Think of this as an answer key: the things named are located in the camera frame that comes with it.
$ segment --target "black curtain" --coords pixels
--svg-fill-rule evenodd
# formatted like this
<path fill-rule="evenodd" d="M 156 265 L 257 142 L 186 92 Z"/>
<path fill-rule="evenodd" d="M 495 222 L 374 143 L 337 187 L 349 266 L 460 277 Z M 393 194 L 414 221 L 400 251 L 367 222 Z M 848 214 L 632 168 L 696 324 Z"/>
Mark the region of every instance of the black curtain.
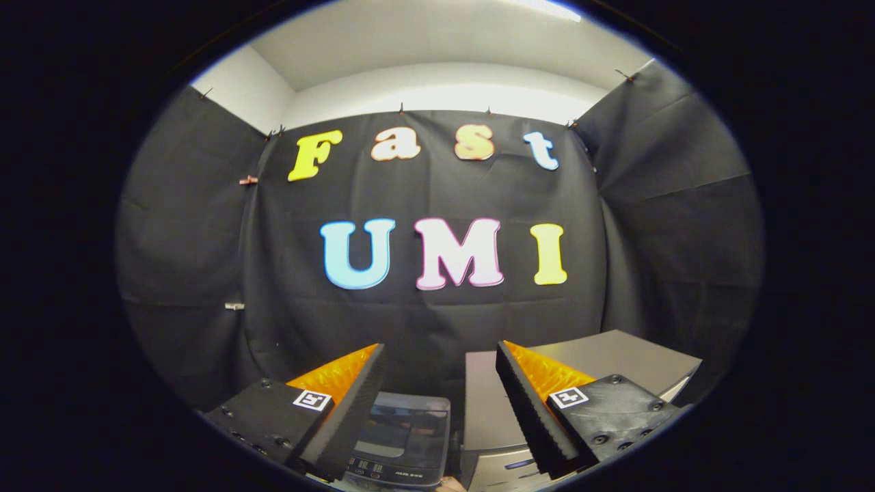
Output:
<path fill-rule="evenodd" d="M 454 153 L 456 131 L 487 125 L 495 151 L 483 161 Z M 395 127 L 416 131 L 414 158 L 375 161 L 375 136 Z M 318 174 L 289 182 L 301 137 L 340 130 Z M 540 131 L 553 143 L 555 171 L 540 167 L 523 136 Z M 387 343 L 390 370 L 382 388 L 448 397 L 453 426 L 464 411 L 465 353 L 566 341 L 599 332 L 605 292 L 605 238 L 592 164 L 564 125 L 468 111 L 414 111 L 351 116 L 287 130 L 259 170 L 244 228 L 247 340 L 259 367 L 291 379 L 358 348 Z M 371 264 L 365 221 L 395 220 L 386 278 L 365 290 L 333 285 L 324 266 L 320 227 L 351 221 L 350 264 Z M 420 291 L 422 238 L 414 223 L 444 218 L 461 242 L 480 217 L 500 221 L 497 250 L 504 281 L 475 287 L 452 282 Z M 538 252 L 529 229 L 564 228 L 568 279 L 536 285 Z"/>
<path fill-rule="evenodd" d="M 634 274 L 610 270 L 603 328 L 702 358 L 676 400 L 697 401 L 732 363 L 760 287 L 764 232 L 745 158 L 708 102 L 658 61 L 575 130 L 596 167 L 608 263 L 634 262 Z"/>
<path fill-rule="evenodd" d="M 453 153 L 464 124 L 493 130 L 495 154 Z M 412 159 L 374 161 L 375 135 L 405 126 Z M 341 130 L 318 175 L 289 182 L 299 138 Z M 560 161 L 542 169 L 522 136 L 541 131 Z M 252 174 L 256 186 L 241 186 Z M 415 287 L 413 223 L 447 220 L 459 240 L 501 221 L 505 281 Z M 370 264 L 361 228 L 396 220 L 391 268 L 370 289 L 331 284 L 322 224 L 352 221 L 353 267 Z M 558 223 L 561 285 L 533 283 L 529 228 Z M 744 157 L 717 114 L 652 63 L 563 125 L 465 111 L 352 116 L 269 142 L 186 88 L 131 168 L 117 222 L 122 297 L 157 372 L 201 410 L 262 376 L 291 379 L 374 342 L 389 344 L 384 390 L 449 397 L 464 408 L 464 353 L 508 339 L 538 345 L 620 329 L 704 359 L 679 402 L 727 369 L 762 268 L 760 210 Z M 227 302 L 245 304 L 230 311 Z"/>
<path fill-rule="evenodd" d="M 116 272 L 135 335 L 189 405 L 210 409 L 255 377 L 241 312 L 240 230 L 264 136 L 193 88 L 172 101 L 130 168 Z"/>

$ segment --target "letter u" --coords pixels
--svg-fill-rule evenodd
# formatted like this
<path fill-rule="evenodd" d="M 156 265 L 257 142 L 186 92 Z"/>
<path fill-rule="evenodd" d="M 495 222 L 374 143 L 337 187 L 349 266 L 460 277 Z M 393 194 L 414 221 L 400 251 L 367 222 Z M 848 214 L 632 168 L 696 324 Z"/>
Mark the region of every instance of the letter u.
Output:
<path fill-rule="evenodd" d="M 328 222 L 319 233 L 325 238 L 325 274 L 332 284 L 350 290 L 369 289 L 389 274 L 389 231 L 395 228 L 392 219 L 372 219 L 365 222 L 371 235 L 371 266 L 356 270 L 349 264 L 349 236 L 355 224 L 348 221 Z"/>

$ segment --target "pink letter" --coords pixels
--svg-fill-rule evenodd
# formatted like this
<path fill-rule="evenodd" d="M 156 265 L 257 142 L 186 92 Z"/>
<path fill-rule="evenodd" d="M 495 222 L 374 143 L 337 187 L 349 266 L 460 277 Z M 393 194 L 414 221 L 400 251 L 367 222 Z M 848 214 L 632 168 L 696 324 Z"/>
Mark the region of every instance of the pink letter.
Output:
<path fill-rule="evenodd" d="M 446 285 L 440 274 L 438 259 L 458 287 L 465 281 L 468 265 L 474 261 L 474 273 L 468 278 L 475 287 L 489 287 L 504 281 L 498 270 L 498 249 L 495 235 L 501 223 L 495 219 L 477 219 L 471 222 L 465 240 L 459 245 L 456 236 L 444 219 L 430 218 L 416 221 L 414 229 L 423 236 L 423 275 L 416 280 L 421 291 L 436 291 Z"/>

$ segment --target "white ceiling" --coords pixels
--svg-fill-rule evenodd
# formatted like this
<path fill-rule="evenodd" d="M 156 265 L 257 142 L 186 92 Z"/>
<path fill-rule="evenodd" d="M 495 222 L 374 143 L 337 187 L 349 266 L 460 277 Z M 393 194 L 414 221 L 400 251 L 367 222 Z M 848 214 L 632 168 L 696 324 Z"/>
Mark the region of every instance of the white ceiling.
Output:
<path fill-rule="evenodd" d="M 339 0 L 252 42 L 295 91 L 377 68 L 474 62 L 533 68 L 612 89 L 650 58 L 584 17 L 507 0 Z"/>

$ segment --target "foam letter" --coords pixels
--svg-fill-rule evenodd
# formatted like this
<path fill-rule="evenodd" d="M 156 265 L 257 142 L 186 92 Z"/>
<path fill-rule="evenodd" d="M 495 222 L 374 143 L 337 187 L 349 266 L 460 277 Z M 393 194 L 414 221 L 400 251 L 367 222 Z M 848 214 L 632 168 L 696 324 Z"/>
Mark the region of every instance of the foam letter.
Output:
<path fill-rule="evenodd" d="M 456 131 L 456 156 L 464 160 L 486 160 L 495 153 L 492 130 L 485 124 L 467 124 Z"/>
<path fill-rule="evenodd" d="M 422 147 L 417 145 L 416 131 L 406 126 L 383 130 L 374 140 L 378 142 L 371 150 L 371 157 L 374 160 L 414 158 L 422 150 Z"/>
<path fill-rule="evenodd" d="M 468 278 L 475 287 L 489 287 L 504 281 L 498 269 L 498 250 L 495 235 L 501 223 L 495 219 L 477 219 L 471 222 L 465 240 L 459 245 L 456 236 L 444 219 L 420 219 L 414 225 L 423 236 L 423 275 L 416 280 L 422 291 L 435 291 L 446 285 L 440 274 L 438 260 L 458 287 L 465 281 L 468 265 L 473 261 L 474 273 Z"/>
<path fill-rule="evenodd" d="M 538 285 L 561 284 L 568 279 L 562 269 L 562 253 L 559 252 L 559 236 L 564 232 L 556 224 L 538 224 L 529 230 L 538 241 L 538 272 L 535 283 Z"/>
<path fill-rule="evenodd" d="M 553 143 L 544 138 L 540 131 L 533 131 L 522 136 L 522 139 L 532 144 L 532 153 L 535 154 L 535 161 L 540 167 L 548 171 L 554 171 L 559 167 L 559 161 L 550 157 L 547 149 L 553 148 Z"/>
<path fill-rule="evenodd" d="M 316 176 L 319 169 L 313 164 L 313 159 L 323 164 L 328 158 L 331 144 L 339 144 L 342 138 L 343 134 L 340 133 L 340 130 L 333 130 L 298 139 L 297 159 L 294 169 L 289 173 L 289 181 Z"/>
<path fill-rule="evenodd" d="M 389 231 L 395 228 L 392 219 L 372 219 L 365 222 L 371 234 L 371 266 L 354 270 L 349 265 L 349 235 L 355 230 L 352 222 L 328 222 L 319 233 L 325 238 L 325 274 L 332 284 L 344 289 L 369 289 L 389 274 Z"/>

